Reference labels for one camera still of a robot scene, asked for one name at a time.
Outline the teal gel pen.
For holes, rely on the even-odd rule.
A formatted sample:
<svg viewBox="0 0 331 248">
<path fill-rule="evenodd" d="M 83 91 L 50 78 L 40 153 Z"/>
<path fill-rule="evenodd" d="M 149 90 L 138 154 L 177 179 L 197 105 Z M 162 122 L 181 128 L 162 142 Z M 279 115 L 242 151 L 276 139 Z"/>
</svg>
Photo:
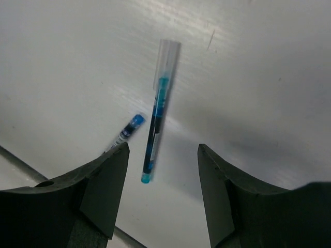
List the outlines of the teal gel pen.
<svg viewBox="0 0 331 248">
<path fill-rule="evenodd" d="M 180 43 L 177 41 L 168 39 L 160 40 L 153 85 L 156 94 L 141 176 L 141 182 L 145 184 L 149 183 L 152 177 L 155 157 L 159 146 L 161 125 L 165 113 L 165 105 L 176 68 L 179 48 Z"/>
</svg>

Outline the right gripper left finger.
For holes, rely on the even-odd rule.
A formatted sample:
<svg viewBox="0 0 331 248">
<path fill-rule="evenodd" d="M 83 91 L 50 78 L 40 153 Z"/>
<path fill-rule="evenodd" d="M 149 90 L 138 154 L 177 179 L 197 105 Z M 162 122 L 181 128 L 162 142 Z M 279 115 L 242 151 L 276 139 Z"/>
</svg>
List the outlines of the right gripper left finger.
<svg viewBox="0 0 331 248">
<path fill-rule="evenodd" d="M 1 191 L 1 247 L 106 247 L 129 160 L 122 143 L 35 187 Z"/>
</svg>

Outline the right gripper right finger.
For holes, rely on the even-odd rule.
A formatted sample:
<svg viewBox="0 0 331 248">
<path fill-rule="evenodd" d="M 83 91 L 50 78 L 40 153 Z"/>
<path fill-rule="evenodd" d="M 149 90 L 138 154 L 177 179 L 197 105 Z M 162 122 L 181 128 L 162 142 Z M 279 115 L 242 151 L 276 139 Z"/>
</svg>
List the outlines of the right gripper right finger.
<svg viewBox="0 0 331 248">
<path fill-rule="evenodd" d="M 283 189 L 204 144 L 198 167 L 211 247 L 330 247 L 329 182 Z"/>
</svg>

